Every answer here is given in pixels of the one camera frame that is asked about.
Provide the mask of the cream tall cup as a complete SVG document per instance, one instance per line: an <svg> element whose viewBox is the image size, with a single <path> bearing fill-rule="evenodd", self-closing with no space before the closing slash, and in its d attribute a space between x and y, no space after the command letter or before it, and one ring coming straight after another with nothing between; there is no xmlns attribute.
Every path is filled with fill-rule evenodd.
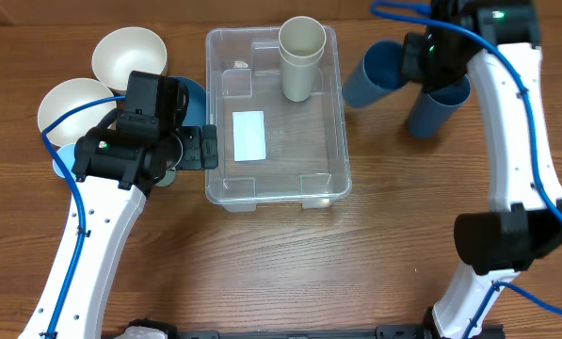
<svg viewBox="0 0 562 339"><path fill-rule="evenodd" d="M302 102L310 97L323 54L324 49L320 49L311 55L298 56L280 48L281 85L287 99Z"/></svg>
<svg viewBox="0 0 562 339"><path fill-rule="evenodd" d="M323 25L308 16L296 16L281 26L281 54L291 63L307 65L323 54L327 35Z"/></svg>

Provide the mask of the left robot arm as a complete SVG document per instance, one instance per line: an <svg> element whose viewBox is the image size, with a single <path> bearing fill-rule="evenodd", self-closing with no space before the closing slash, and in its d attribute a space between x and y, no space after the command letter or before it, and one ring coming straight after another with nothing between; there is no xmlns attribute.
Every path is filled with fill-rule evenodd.
<svg viewBox="0 0 562 339"><path fill-rule="evenodd" d="M155 186L178 170L218 165L214 125L185 126L192 92L179 77L133 71L125 94L74 144L67 167L49 134L85 107L41 132L72 193L70 210L40 300L23 338L98 338L125 243Z"/></svg>

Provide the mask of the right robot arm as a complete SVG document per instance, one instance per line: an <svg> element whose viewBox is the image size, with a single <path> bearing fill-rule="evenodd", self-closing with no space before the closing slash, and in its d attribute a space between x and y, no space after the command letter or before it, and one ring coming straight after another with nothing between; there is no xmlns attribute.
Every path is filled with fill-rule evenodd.
<svg viewBox="0 0 562 339"><path fill-rule="evenodd" d="M490 208L454 226L458 268L431 308L438 338L486 334L501 292L562 245L562 186L544 119L541 37L530 1L434 1L402 49L402 73L425 91L474 84L490 161Z"/></svg>

